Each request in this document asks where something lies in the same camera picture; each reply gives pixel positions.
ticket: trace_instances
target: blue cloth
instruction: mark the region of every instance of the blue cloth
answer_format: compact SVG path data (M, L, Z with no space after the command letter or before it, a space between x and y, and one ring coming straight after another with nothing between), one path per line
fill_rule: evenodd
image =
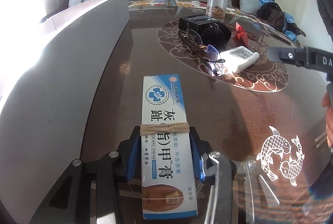
M260 2L260 6L263 6L264 4L266 3L269 3L269 2L273 2L272 0L259 0ZM284 12L284 17L285 17L285 21L284 21L284 24L283 24L283 28L282 28L282 31L284 32L284 34L290 39L292 40L293 42L296 42L297 41L297 35L294 34L293 32L291 31L286 31L287 29L287 26L288 26L288 23L295 23L295 20L294 18L292 17L291 14L288 14L286 12Z

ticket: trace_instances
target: table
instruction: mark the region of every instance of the table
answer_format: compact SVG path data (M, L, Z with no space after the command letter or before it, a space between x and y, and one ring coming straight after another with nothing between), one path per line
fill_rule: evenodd
M133 127L141 124L142 87L145 75L179 74L186 116L201 139L214 150L225 154L238 167L248 159L261 161L258 154L274 127L286 142L282 159L272 153L269 163L277 177L273 184L276 196L284 206L273 218L290 219L288 206L307 192L329 161L326 143L325 109L321 100L325 82L316 71L272 63L265 48L287 47L262 24L250 19L226 15L221 19L234 32L236 21L248 32L250 48L260 54L257 63L240 75L229 73L212 77L200 61L183 45L178 32L180 17L205 13L186 7L131 8L130 22L125 27L96 90L84 133L81 159L96 160L129 138ZM237 44L234 35L228 47ZM298 137L303 163L295 178L297 186L285 178L280 163L297 160L300 149L291 139ZM140 193L139 182L128 191ZM205 212L205 199L198 198L199 214ZM122 197L124 217L128 223L141 223L139 198ZM187 223L176 220L173 223Z

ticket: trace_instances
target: blue cross logo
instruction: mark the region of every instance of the blue cross logo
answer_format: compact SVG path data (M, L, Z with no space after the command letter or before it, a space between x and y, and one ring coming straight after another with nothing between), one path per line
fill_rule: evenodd
M164 97L164 91L161 91L159 88L153 89L153 92L149 93L149 98L152 98L154 102L161 101L161 97Z

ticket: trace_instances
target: white box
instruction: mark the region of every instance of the white box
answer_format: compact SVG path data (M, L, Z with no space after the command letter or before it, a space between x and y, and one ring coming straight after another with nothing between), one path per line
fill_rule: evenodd
M142 124L187 122L179 77L144 77ZM189 134L161 133L141 139L144 219L198 214Z

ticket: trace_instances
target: screw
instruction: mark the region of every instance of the screw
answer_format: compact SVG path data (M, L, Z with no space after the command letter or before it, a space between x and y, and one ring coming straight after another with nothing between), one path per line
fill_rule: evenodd
M217 151L212 151L212 152L210 153L210 155L211 155L211 157L213 157L213 158L219 158L219 157L221 156L221 154L220 154L219 152L217 152Z
M250 166L250 167L255 167L257 165L257 162L255 162L254 160L249 160L247 162L247 164Z
M111 157L111 158L115 158L118 155L119 155L119 153L117 151L112 151L112 152L109 153L109 157Z
M81 165L81 160L80 159L75 159L73 162L72 162L72 165L74 167L77 167L77 166L80 166Z

